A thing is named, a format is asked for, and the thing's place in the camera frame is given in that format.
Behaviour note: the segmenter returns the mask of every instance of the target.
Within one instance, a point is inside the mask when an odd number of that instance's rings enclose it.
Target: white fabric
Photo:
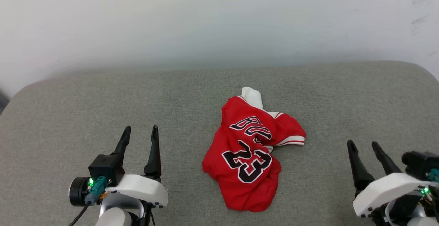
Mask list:
[[[253,106],[257,109],[263,110],[262,107],[262,96],[261,93],[255,89],[252,89],[250,87],[243,87],[242,89],[242,94],[240,96],[240,98],[242,98],[244,101],[246,101],[250,106]],[[267,112],[269,115],[271,115],[271,117],[273,117],[273,119],[278,118],[280,115],[282,115],[282,112]],[[279,142],[278,144],[276,144],[276,146],[284,146],[284,145],[290,145],[290,144],[295,144],[295,145],[303,145],[305,143],[305,138],[302,136],[290,136],[287,137],[285,140],[282,140],[281,142]],[[274,149],[273,146],[265,146],[267,147],[268,151],[271,153]]]
[[[241,97],[251,106],[260,110],[264,110],[262,107],[261,93],[259,91],[252,89],[250,87],[243,87]],[[267,113],[271,115],[274,119],[276,119],[282,114],[281,112],[267,112]]]

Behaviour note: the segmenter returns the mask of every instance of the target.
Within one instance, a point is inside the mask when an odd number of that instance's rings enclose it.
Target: printed number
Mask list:
[[[257,158],[254,159],[250,163],[250,165],[253,167],[253,170],[248,172],[248,163],[243,163],[241,160],[251,159],[252,153],[250,151],[250,147],[242,140],[238,140],[238,143],[244,148],[244,151],[225,151],[222,156],[231,169],[238,169],[238,179],[240,181],[243,183],[253,183],[257,180],[257,178],[259,178],[263,171],[271,165],[271,156],[265,151],[254,150],[253,153],[260,157],[262,162]]]

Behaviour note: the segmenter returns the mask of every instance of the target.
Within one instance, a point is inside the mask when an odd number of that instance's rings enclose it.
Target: circular motor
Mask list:
[[[90,177],[76,177],[69,188],[69,200],[72,206],[84,207],[88,195]]]

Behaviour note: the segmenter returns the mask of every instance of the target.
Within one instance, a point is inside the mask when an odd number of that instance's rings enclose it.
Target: black cable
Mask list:
[[[90,204],[91,204],[91,201],[88,201],[87,204],[85,204],[83,210],[77,215],[77,217],[75,217],[75,219],[69,224],[69,226],[73,226],[80,219],[80,217],[84,214],[84,212],[90,206]]]
[[[151,219],[152,219],[152,225],[155,226],[155,221],[154,221],[154,216],[152,215],[152,211],[151,211]]]

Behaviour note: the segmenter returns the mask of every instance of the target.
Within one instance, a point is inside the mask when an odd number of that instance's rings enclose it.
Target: white wall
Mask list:
[[[0,0],[0,88],[122,66],[402,60],[439,78],[439,0]]]

